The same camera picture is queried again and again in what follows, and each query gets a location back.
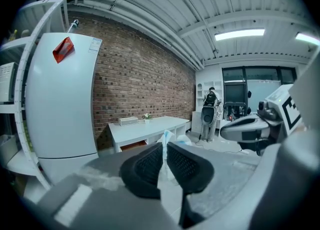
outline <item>white table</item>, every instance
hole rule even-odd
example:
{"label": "white table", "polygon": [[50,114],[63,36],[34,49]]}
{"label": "white table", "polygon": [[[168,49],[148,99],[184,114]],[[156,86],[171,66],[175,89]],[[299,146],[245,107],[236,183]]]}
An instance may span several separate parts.
{"label": "white table", "polygon": [[175,134],[174,139],[171,140],[174,141],[178,136],[186,134],[187,122],[189,120],[163,116],[151,119],[149,124],[146,124],[145,121],[128,126],[110,123],[114,150],[116,153],[121,152],[121,147],[143,140],[151,144],[160,139],[165,130]]}

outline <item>corrugated metal ceiling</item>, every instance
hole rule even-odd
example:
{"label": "corrugated metal ceiling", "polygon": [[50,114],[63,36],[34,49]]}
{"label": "corrugated metal ceiling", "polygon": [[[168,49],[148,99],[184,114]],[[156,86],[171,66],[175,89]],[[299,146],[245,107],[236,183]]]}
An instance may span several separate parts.
{"label": "corrugated metal ceiling", "polygon": [[[175,32],[202,61],[201,67],[228,57],[236,60],[240,55],[256,59],[278,55],[279,59],[307,63],[315,50],[314,46],[295,40],[298,32],[318,36],[318,27],[302,0],[125,1]],[[264,36],[215,40],[215,34],[251,28],[265,28]],[[191,66],[199,69],[194,63]]]}

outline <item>person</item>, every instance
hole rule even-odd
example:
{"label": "person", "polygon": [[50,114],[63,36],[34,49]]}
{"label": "person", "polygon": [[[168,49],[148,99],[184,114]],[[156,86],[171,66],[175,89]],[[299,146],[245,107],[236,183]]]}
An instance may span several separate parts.
{"label": "person", "polygon": [[204,95],[203,104],[205,104],[207,96],[210,92],[213,92],[216,96],[216,100],[213,106],[214,107],[213,121],[211,125],[203,125],[202,132],[201,132],[201,139],[203,141],[207,141],[208,143],[211,143],[214,140],[216,126],[217,126],[217,116],[218,116],[218,110],[219,110],[219,104],[220,104],[219,94],[216,92],[214,87],[210,87],[209,91]]}

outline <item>white refrigerator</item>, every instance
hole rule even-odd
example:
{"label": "white refrigerator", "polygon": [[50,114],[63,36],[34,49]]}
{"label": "white refrigerator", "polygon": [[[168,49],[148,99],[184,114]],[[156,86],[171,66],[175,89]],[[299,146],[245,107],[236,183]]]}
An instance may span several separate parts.
{"label": "white refrigerator", "polygon": [[[74,50],[57,63],[53,50],[66,37]],[[101,43],[80,34],[45,33],[33,55],[26,82],[26,121],[35,154],[53,184],[98,158],[92,101]]]}

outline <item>black screen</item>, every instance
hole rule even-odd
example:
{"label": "black screen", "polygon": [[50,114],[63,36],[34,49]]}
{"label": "black screen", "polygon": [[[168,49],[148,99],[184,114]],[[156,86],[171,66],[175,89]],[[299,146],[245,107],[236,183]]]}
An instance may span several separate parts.
{"label": "black screen", "polygon": [[245,85],[226,85],[225,102],[245,103]]}

